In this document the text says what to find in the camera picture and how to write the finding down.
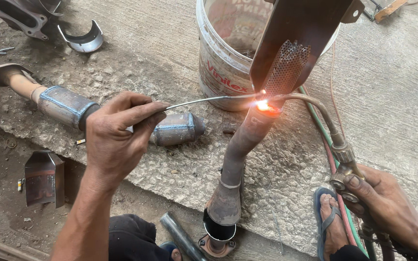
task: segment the flame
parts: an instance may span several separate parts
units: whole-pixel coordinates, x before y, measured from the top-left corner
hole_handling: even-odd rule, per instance
[[[260,111],[270,110],[269,104],[267,104],[267,100],[260,100],[256,102],[256,106]]]

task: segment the white plastic bucket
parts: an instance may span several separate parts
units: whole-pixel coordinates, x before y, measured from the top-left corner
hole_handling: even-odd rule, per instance
[[[199,85],[206,98],[253,93],[251,58],[237,52],[256,50],[272,11],[264,0],[196,0],[199,27]],[[322,55],[332,46],[337,28]],[[252,99],[210,101],[228,111],[246,110]]]

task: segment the hand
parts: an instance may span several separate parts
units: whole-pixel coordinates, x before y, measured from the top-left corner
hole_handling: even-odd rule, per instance
[[[370,214],[378,226],[377,230],[418,252],[418,213],[396,178],[362,164],[358,164],[358,168],[366,181],[356,175],[347,175],[344,182],[348,190],[368,206],[369,213],[365,213],[359,203],[344,200],[346,206],[364,222],[366,214]]]
[[[170,104],[153,102],[134,92],[121,92],[86,119],[85,178],[103,191],[114,190],[146,153],[156,125]],[[133,133],[125,130],[133,126]]]

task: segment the sandal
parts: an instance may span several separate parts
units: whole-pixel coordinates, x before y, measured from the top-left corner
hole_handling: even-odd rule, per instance
[[[329,217],[327,217],[323,222],[322,222],[322,216],[321,216],[321,196],[322,194],[330,194],[332,195],[332,197],[338,201],[336,194],[329,190],[326,187],[320,187],[318,189],[315,190],[314,192],[314,213],[315,213],[315,218],[317,220],[317,256],[320,258],[320,260],[324,261],[324,245],[325,245],[325,236],[327,235],[327,232],[325,229],[328,228],[328,226],[330,226],[330,224],[333,222],[333,220],[335,219],[336,215],[338,214],[338,216],[341,217],[341,212],[338,208],[336,207],[331,207],[332,208],[332,213],[330,214]]]
[[[169,260],[173,260],[173,258],[172,258],[172,252],[174,251],[174,249],[180,250],[178,248],[178,246],[174,242],[172,242],[172,241],[164,242],[164,243],[160,244],[159,247],[160,248],[163,248],[163,249],[165,249],[165,250],[167,250],[169,252]]]

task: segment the bracelet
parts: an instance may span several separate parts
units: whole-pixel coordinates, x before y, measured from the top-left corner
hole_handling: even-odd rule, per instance
[[[414,251],[410,251],[410,250],[404,248],[403,246],[401,246],[401,244],[399,244],[397,241],[395,241],[391,237],[390,237],[390,239],[391,239],[391,241],[393,243],[394,249],[396,250],[396,252],[398,254],[401,254],[407,260],[415,260],[415,261],[418,261],[418,253],[416,253]]]

